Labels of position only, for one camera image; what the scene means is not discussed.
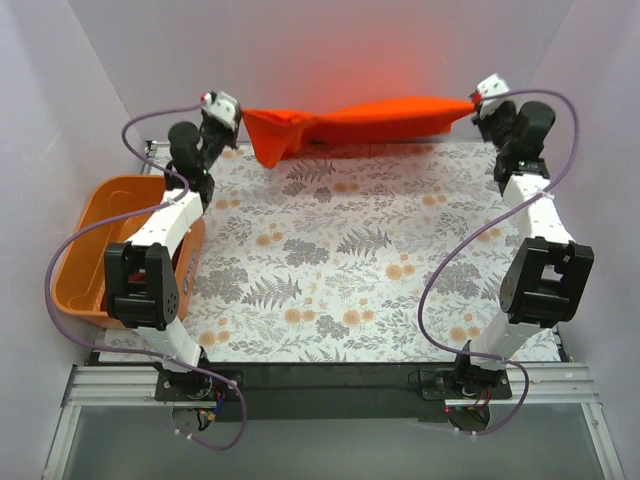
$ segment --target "floral pattern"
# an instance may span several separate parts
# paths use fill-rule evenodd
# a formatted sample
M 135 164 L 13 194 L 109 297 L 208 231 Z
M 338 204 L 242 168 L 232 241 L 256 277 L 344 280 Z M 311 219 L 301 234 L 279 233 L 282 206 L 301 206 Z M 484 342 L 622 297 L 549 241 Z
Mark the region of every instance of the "floral pattern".
M 156 155 L 168 161 L 168 149 Z M 439 262 L 507 210 L 482 143 L 314 146 L 266 170 L 250 146 L 212 167 L 214 200 L 185 326 L 213 361 L 450 361 L 421 335 L 416 309 Z M 498 311 L 519 245 L 505 223 L 442 272 L 424 312 L 461 347 Z M 146 348 L 134 332 L 112 346 Z M 520 360 L 558 360 L 551 331 Z M 102 354 L 102 361 L 139 360 Z

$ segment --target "orange basket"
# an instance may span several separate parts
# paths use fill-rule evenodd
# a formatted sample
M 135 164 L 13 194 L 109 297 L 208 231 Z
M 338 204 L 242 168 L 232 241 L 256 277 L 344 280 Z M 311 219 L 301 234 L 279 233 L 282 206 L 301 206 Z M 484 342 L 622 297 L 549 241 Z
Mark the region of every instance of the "orange basket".
M 91 196 L 77 230 L 115 215 L 157 205 L 163 194 L 164 178 L 161 176 L 127 175 L 111 178 Z M 150 216 L 138 215 L 98 227 L 73 242 L 60 265 L 53 287 L 56 306 L 65 313 L 79 316 L 100 327 L 125 328 L 106 312 L 103 254 L 108 244 L 126 241 Z M 204 220 L 200 218 L 185 235 L 173 259 L 180 291 L 180 320 L 187 315 L 203 240 Z

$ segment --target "orange fabric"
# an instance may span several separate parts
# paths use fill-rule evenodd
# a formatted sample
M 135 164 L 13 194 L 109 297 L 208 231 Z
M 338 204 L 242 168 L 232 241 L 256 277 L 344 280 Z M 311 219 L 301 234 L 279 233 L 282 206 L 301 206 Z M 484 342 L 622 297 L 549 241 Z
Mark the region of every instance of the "orange fabric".
M 326 115 L 296 110 L 244 109 L 244 123 L 258 161 L 267 168 L 310 142 L 376 143 L 438 135 L 473 113 L 465 100 L 411 97 L 356 105 Z

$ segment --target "orange towel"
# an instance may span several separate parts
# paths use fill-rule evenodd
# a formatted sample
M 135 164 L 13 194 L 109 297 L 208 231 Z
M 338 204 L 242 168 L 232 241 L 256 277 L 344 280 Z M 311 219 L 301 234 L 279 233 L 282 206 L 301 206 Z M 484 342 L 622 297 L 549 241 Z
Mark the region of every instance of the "orange towel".
M 243 110 L 258 161 L 267 168 L 312 142 L 330 145 L 406 140 L 447 133 L 473 113 L 470 101 L 411 97 L 367 103 L 326 115 L 296 110 Z

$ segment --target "cable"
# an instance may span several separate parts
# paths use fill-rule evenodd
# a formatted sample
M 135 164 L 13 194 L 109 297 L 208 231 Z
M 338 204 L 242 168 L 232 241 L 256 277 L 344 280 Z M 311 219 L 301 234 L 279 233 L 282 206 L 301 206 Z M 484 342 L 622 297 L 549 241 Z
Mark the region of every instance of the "cable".
M 571 117 L 573 119 L 573 132 L 574 132 L 574 134 L 573 134 L 573 142 L 571 144 L 571 153 L 569 154 L 569 159 L 567 160 L 567 163 L 565 164 L 565 166 L 562 169 L 562 171 L 560 172 L 560 174 L 553 181 L 551 181 L 551 183 L 549 183 L 549 185 L 547 185 L 542 192 L 535 194 L 533 197 L 531 197 L 528 200 L 525 200 L 524 202 L 522 202 L 517 207 L 514 207 L 513 209 L 509 210 L 507 213 L 505 213 L 503 215 L 500 215 L 495 220 L 492 220 L 488 224 L 486 224 L 483 227 L 479 228 L 474 233 L 472 233 L 468 238 L 466 238 L 460 245 L 458 245 L 456 248 L 454 248 L 451 251 L 451 253 L 449 253 L 449 255 L 446 256 L 446 258 L 442 261 L 442 263 L 438 266 L 438 268 L 436 268 L 436 270 L 433 272 L 433 275 L 431 275 L 431 278 L 427 282 L 427 285 L 425 286 L 425 289 L 422 292 L 422 296 L 420 297 L 420 303 L 418 304 L 418 327 L 420 327 L 420 331 L 422 332 L 422 335 L 424 335 L 424 337 L 431 344 L 435 345 L 436 347 L 438 347 L 441 350 L 444 350 L 444 351 L 449 352 L 449 353 L 454 353 L 456 355 L 467 355 L 467 356 L 470 356 L 470 357 L 490 358 L 490 359 L 493 359 L 493 360 L 498 360 L 498 361 L 504 362 L 504 363 L 509 364 L 509 365 L 513 365 L 514 367 L 517 367 L 518 369 L 520 369 L 522 371 L 523 376 L 524 376 L 524 389 L 522 390 L 522 395 L 520 397 L 520 400 L 518 400 L 518 403 L 516 403 L 515 407 L 513 407 L 513 410 L 511 410 L 511 412 L 509 412 L 509 414 L 505 418 L 503 418 L 501 421 L 499 421 L 493 427 L 487 428 L 486 430 L 483 430 L 483 431 L 480 431 L 480 432 L 465 432 L 465 433 L 470 434 L 470 435 L 486 435 L 486 434 L 489 434 L 489 433 L 497 432 L 502 427 L 504 427 L 507 423 L 509 423 L 513 419 L 513 417 L 515 417 L 515 415 L 522 408 L 522 405 L 524 404 L 524 401 L 527 398 L 527 394 L 529 393 L 529 383 L 530 383 L 529 374 L 528 374 L 526 368 L 524 368 L 524 366 L 520 362 L 516 362 L 514 360 L 509 360 L 509 359 L 503 359 L 502 357 L 500 357 L 500 355 L 494 355 L 494 354 L 490 354 L 490 353 L 481 353 L 481 352 L 469 352 L 469 351 L 465 351 L 465 350 L 460 350 L 458 348 L 449 347 L 448 345 L 440 343 L 435 338 L 433 338 L 429 334 L 427 329 L 425 328 L 425 326 L 424 326 L 424 318 L 423 318 L 423 310 L 424 310 L 425 303 L 427 301 L 427 296 L 429 295 L 429 292 L 433 288 L 433 285 L 434 285 L 436 279 L 442 273 L 442 270 L 444 270 L 444 268 L 449 264 L 449 262 L 451 262 L 451 260 L 453 260 L 458 255 L 458 253 L 460 253 L 462 251 L 462 249 L 464 249 L 473 240 L 478 238 L 481 234 L 483 234 L 484 232 L 486 232 L 490 228 L 495 227 L 500 222 L 502 222 L 502 221 L 506 220 L 507 218 L 515 215 L 519 211 L 527 208 L 532 203 L 537 202 L 542 196 L 544 196 L 546 193 L 551 191 L 551 189 L 555 188 L 564 179 L 564 177 L 567 175 L 567 173 L 569 173 L 569 170 L 571 170 L 571 167 L 573 166 L 573 163 L 575 162 L 576 155 L 578 153 L 578 144 L 580 143 L 580 123 L 579 123 L 579 120 L 578 120 L 578 113 L 576 112 L 575 106 L 573 105 L 571 100 L 569 100 L 565 95 L 563 95 L 562 93 L 556 92 L 554 90 L 525 89 L 525 90 L 514 90 L 514 91 L 511 91 L 511 92 L 508 92 L 508 93 L 501 94 L 501 95 L 493 95 L 493 96 L 490 96 L 490 97 L 485 97 L 485 98 L 483 98 L 483 100 L 494 100 L 494 99 L 499 99 L 499 98 L 507 98 L 507 97 L 513 97 L 513 96 L 517 96 L 517 95 L 529 95 L 529 94 L 542 94 L 542 95 L 550 95 L 550 96 L 556 97 L 556 98 L 560 99 L 567 106 L 567 108 L 569 109 L 569 112 L 570 112 Z
M 187 180 L 180 174 L 178 174 L 177 172 L 168 170 L 166 168 L 161 167 L 160 165 L 156 164 L 155 162 L 153 162 L 152 160 L 149 160 L 148 158 L 146 158 L 144 155 L 142 155 L 141 153 L 139 153 L 138 151 L 136 151 L 135 148 L 133 148 L 133 146 L 131 145 L 131 143 L 129 143 L 129 140 L 127 139 L 127 133 L 129 131 L 129 129 L 135 125 L 136 123 L 142 121 L 142 120 L 146 120 L 148 118 L 152 118 L 152 117 L 158 117 L 161 115 L 169 115 L 169 114 L 174 114 L 174 113 L 184 113 L 184 112 L 190 112 L 193 110 L 197 110 L 200 108 L 200 105 L 196 105 L 196 106 L 192 106 L 192 107 L 186 107 L 186 108 L 176 108 L 176 109 L 171 109 L 171 110 L 162 110 L 162 111 L 158 111 L 158 112 L 152 112 L 152 113 L 148 113 L 146 115 L 141 115 L 139 117 L 135 117 L 133 119 L 131 119 L 129 122 L 127 122 L 124 127 L 122 128 L 122 133 L 121 133 L 121 138 L 122 138 L 122 142 L 124 143 L 124 146 L 127 148 L 127 150 L 129 150 L 131 153 L 133 153 L 133 155 L 135 155 L 137 158 L 139 158 L 140 160 L 142 160 L 143 162 L 145 162 L 147 165 L 150 165 L 153 168 L 157 168 L 158 170 L 161 170 L 165 173 L 168 173 L 170 175 L 173 175 L 176 178 L 179 178 L 183 183 L 184 183 L 184 190 L 178 194 L 174 199 L 173 202 L 179 201 L 180 199 L 182 199 L 189 191 L 189 182 L 187 182 Z M 235 385 L 233 382 L 231 382 L 231 380 L 229 380 L 226 377 L 223 377 L 222 375 L 219 375 L 217 373 L 214 372 L 210 372 L 208 370 L 205 370 L 203 368 L 199 368 L 199 367 L 194 367 L 193 365 L 189 365 L 188 363 L 185 363 L 181 360 L 175 359 L 175 358 L 170 358 L 162 353 L 159 352 L 154 352 L 151 350 L 142 350 L 142 349 L 134 349 L 134 348 L 119 348 L 119 347 L 108 347 L 106 345 L 97 345 L 95 343 L 92 342 L 87 342 L 85 340 L 83 340 L 82 338 L 74 335 L 73 333 L 69 332 L 64 325 L 62 324 L 60 318 L 58 317 L 58 314 L 56 312 L 56 308 L 55 308 L 55 304 L 53 302 L 53 296 L 51 293 L 51 279 L 53 277 L 53 269 L 55 268 L 55 265 L 58 261 L 58 259 L 60 258 L 60 256 L 64 253 L 64 251 L 69 247 L 69 245 L 71 245 L 76 239 L 78 239 L 79 237 L 81 237 L 82 235 L 84 235 L 87 232 L 90 232 L 96 228 L 99 228 L 103 225 L 107 225 L 113 222 L 117 222 L 119 220 L 124 220 L 127 218 L 131 218 L 131 217 L 135 217 L 137 215 L 141 215 L 144 213 L 152 213 L 156 210 L 160 210 L 162 208 L 168 207 L 172 202 L 165 202 L 165 203 L 161 203 L 159 205 L 155 205 L 153 207 L 149 207 L 149 208 L 143 208 L 142 210 L 137 210 L 135 212 L 131 212 L 131 213 L 125 213 L 123 215 L 117 215 L 115 217 L 111 217 L 111 218 L 107 218 L 105 220 L 101 220 L 97 223 L 94 223 L 92 225 L 89 225 L 87 227 L 82 228 L 81 230 L 77 231 L 76 233 L 74 233 L 73 235 L 71 235 L 68 239 L 66 239 L 62 245 L 60 245 L 60 247 L 58 247 L 58 249 L 55 251 L 55 253 L 53 254 L 53 257 L 51 258 L 51 261 L 49 262 L 49 265 L 47 266 L 47 271 L 45 274 L 45 278 L 44 278 L 44 299 L 45 299 L 45 305 L 47 308 L 47 312 L 49 313 L 49 316 L 51 317 L 51 321 L 53 322 L 53 325 L 56 327 L 56 329 L 67 339 L 70 340 L 71 342 L 80 345 L 81 347 L 84 348 L 88 348 L 91 350 L 97 350 L 97 351 L 101 351 L 101 352 L 110 352 L 110 353 L 126 353 L 126 354 L 137 354 L 137 355 L 148 355 L 148 356 L 152 356 L 152 357 L 156 357 L 156 358 L 160 358 L 162 360 L 165 361 L 169 361 L 172 362 L 176 365 L 179 365 L 183 368 L 189 369 L 189 370 L 193 370 L 194 372 L 200 373 L 202 375 L 206 375 L 211 377 L 214 380 L 217 380 L 219 382 L 223 382 L 225 384 L 227 384 L 229 386 L 229 388 L 233 389 L 236 394 L 238 395 L 238 400 L 240 401 L 240 407 L 242 410 L 242 421 L 240 424 L 240 428 L 238 429 L 238 432 L 236 433 L 236 436 L 227 444 L 224 445 L 218 445 L 212 442 L 209 442 L 208 440 L 205 440 L 204 438 L 200 438 L 197 437 L 195 435 L 191 435 L 189 432 L 183 431 L 181 429 L 175 429 L 175 433 L 180 433 L 182 435 L 184 435 L 185 437 L 187 437 L 188 439 L 194 440 L 198 443 L 200 443 L 201 445 L 204 445 L 205 447 L 208 447 L 212 450 L 216 450 L 216 451 L 224 451 L 224 450 L 229 450 L 230 448 L 233 448 L 238 441 L 240 441 L 240 438 L 242 438 L 242 434 L 244 433 L 244 430 L 246 428 L 247 425 L 247 404 L 244 398 L 244 395 L 242 394 L 242 392 L 240 391 L 240 389 L 238 388 L 237 385 Z

